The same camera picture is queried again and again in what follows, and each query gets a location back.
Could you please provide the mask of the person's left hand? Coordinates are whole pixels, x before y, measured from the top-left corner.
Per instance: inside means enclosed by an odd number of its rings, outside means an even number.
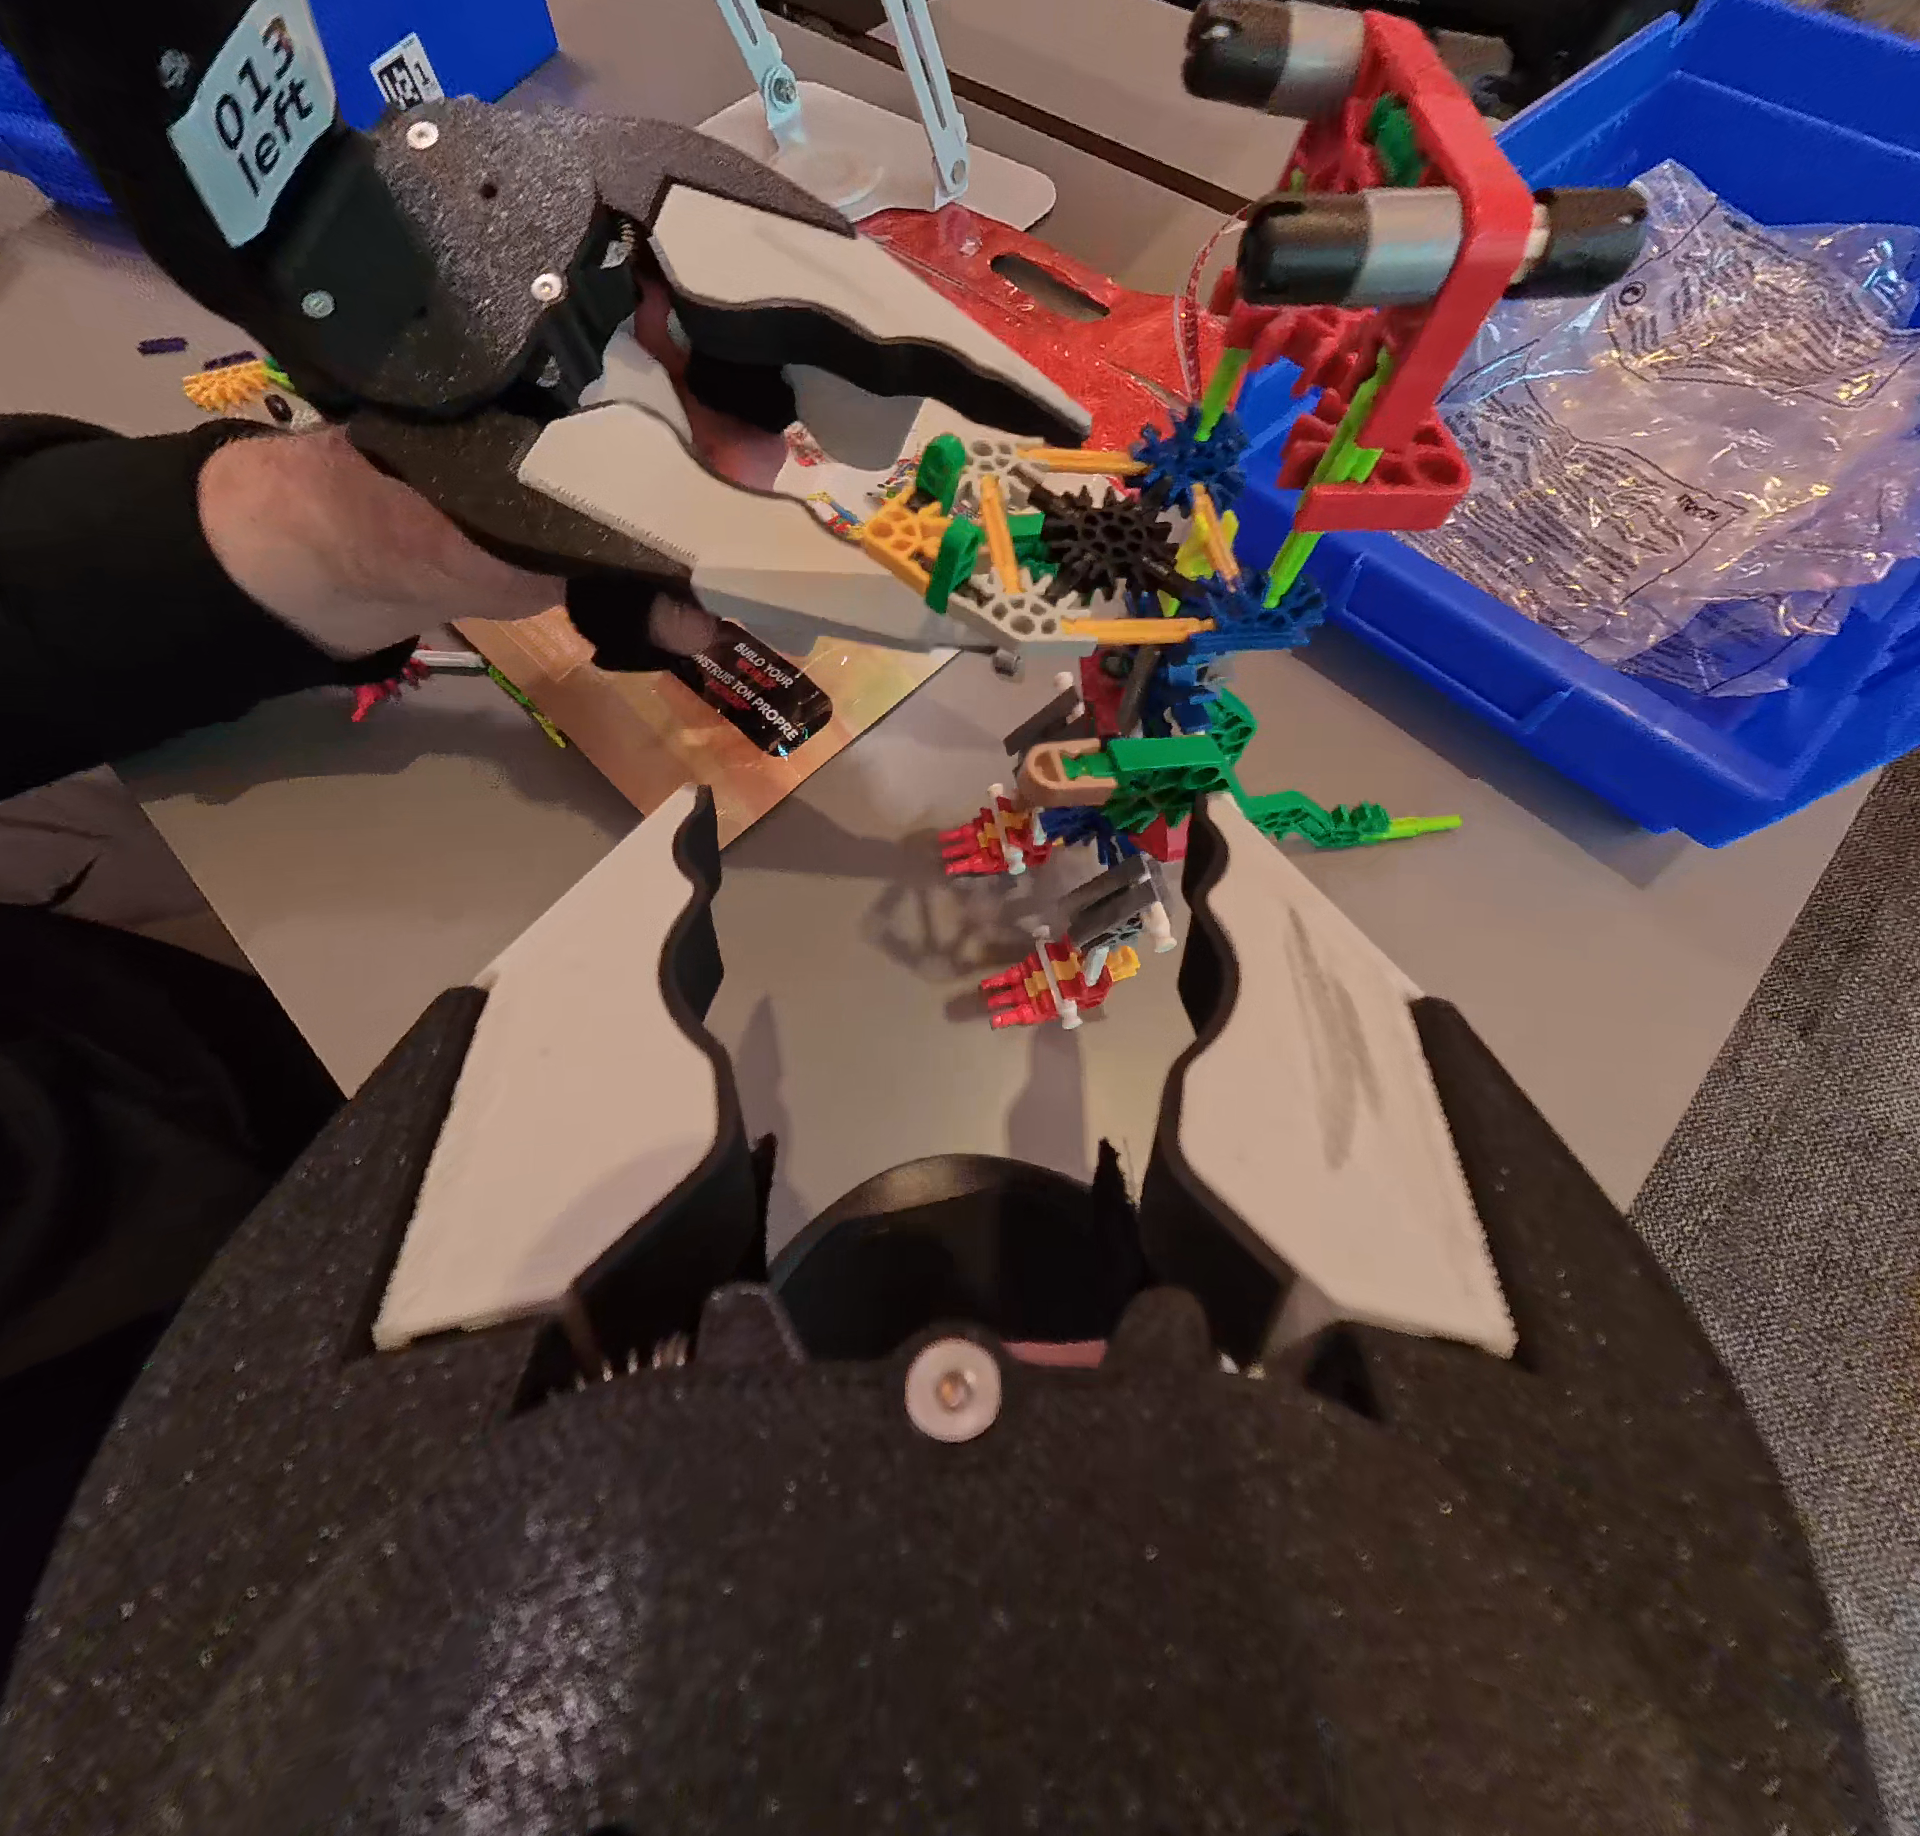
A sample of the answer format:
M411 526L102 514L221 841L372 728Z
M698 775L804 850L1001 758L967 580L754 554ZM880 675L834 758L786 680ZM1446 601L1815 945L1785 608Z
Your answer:
M564 604L561 579L488 554L341 430L238 436L206 459L197 511L226 579L341 659Z

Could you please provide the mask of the person's left forearm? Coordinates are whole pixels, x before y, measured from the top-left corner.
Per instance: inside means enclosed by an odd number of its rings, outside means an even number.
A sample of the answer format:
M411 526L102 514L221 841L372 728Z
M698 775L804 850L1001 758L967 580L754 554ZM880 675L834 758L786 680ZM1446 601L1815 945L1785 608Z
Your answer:
M202 534L200 481L251 423L113 436L4 416L3 796L115 765L275 696L396 678L420 634L333 655L252 601Z

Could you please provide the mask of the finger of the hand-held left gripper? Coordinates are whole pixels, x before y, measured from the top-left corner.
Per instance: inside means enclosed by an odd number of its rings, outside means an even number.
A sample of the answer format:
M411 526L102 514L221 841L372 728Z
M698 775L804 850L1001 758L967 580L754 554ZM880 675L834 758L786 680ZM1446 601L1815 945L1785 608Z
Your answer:
M1042 655L1055 613L963 583L917 591L802 500L756 494L697 461L657 415L624 403L548 423L516 481L674 562L715 616L763 637L793 626L889 649Z
M710 474L777 474L800 423L829 461L891 465L937 407L1024 443L1084 449L1088 409L880 242L686 182L648 230L684 335L684 426Z

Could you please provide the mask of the crumpled clear plastic bag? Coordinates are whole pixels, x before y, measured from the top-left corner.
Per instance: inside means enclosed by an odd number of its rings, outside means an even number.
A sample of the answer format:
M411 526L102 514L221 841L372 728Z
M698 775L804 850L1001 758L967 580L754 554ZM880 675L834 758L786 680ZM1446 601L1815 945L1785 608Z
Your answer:
M1588 300L1503 300L1442 395L1471 468L1410 543L1586 658L1789 692L1915 562L1918 236L1760 225L1678 162Z

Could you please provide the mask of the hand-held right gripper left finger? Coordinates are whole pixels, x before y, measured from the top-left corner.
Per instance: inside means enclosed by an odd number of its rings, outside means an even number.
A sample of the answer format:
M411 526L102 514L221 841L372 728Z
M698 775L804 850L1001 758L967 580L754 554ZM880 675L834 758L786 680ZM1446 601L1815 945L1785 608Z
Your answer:
M372 1321L397 1350L560 1321L645 1354L765 1246L732 1064L715 803L669 795L474 980L486 998Z

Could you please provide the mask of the white document stand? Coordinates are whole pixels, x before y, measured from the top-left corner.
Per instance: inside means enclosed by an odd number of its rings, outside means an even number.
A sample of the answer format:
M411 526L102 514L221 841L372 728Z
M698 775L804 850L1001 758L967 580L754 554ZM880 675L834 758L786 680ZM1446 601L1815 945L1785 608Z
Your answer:
M705 129L769 162L852 221L961 207L1017 232L1037 230L1055 211L1058 191L1044 172L971 146L929 0L880 5L916 96L917 128L793 75L756 0L715 0L754 81L754 101L732 103Z

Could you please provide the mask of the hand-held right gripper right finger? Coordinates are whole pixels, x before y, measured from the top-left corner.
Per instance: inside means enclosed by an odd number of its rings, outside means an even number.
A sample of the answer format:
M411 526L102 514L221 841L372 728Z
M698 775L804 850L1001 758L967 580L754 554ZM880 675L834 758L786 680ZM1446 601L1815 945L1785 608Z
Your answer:
M1197 809L1185 901L1191 1036L1139 1184L1148 1272L1237 1369L1339 1324L1513 1360L1417 988L1234 803Z

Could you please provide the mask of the red connector on white rod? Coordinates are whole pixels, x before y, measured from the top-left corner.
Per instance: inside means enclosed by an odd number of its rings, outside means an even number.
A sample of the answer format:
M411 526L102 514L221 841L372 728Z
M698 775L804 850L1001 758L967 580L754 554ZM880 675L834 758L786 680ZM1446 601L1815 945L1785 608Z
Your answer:
M490 663L474 649L416 646L396 675L354 689L347 721L364 724L375 711L420 692L437 678L477 678L490 672Z

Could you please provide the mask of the red yellow toy assembly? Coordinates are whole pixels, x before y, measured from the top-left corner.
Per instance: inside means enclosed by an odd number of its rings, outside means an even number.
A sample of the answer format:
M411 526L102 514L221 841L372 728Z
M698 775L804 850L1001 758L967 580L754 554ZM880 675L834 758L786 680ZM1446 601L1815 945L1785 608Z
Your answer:
M1082 882L1042 898L1026 953L979 985L995 1030L1082 1030L1148 955L1178 945L1166 866L1098 809L1037 809L995 784L982 809L939 832L937 850L949 882L1024 882L1063 873L1070 852L1092 856Z

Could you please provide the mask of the small multicolour toy model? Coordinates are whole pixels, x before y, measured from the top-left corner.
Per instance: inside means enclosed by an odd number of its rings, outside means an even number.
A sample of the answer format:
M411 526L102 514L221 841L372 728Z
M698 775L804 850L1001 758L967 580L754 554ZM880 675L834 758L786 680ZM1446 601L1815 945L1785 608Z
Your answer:
M1303 649L1324 601L1303 579L1276 591L1274 568L1239 564L1237 522L1222 510L1226 481L1241 472L1232 436L1222 472L1175 488L1161 459L1174 443L1157 430L1119 456L961 439L971 461L934 583L1049 608L1063 658L1046 704L1004 742L1011 775L999 787L1013 796L1037 809L1098 809L1166 868L1185 857L1190 823L1215 796L1269 841L1311 852L1462 832L1459 815L1319 803L1241 779L1257 718L1237 696L1232 666ZM826 494L806 505L834 534L855 535L884 500L917 505L921 452L863 510Z

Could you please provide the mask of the yellow-green clip connector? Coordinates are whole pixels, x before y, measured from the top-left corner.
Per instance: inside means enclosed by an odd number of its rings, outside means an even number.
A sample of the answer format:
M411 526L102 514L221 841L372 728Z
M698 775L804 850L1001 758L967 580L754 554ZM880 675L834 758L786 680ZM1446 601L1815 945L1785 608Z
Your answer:
M544 716L541 708L492 663L486 666L486 678L504 696L510 696L521 711L521 716L528 716L556 750L573 746L570 740L564 737L564 730L553 721L548 721L548 716Z

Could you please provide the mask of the red toy model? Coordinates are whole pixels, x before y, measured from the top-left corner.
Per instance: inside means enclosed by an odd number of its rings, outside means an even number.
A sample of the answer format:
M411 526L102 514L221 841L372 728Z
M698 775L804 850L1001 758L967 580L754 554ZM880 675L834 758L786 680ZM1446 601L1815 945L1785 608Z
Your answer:
M1503 304L1626 278L1642 196L1532 187L1426 35L1383 10L1203 0L1185 88L1299 129L1211 299L1247 484L1294 502L1286 560L1442 526L1470 485L1446 391Z

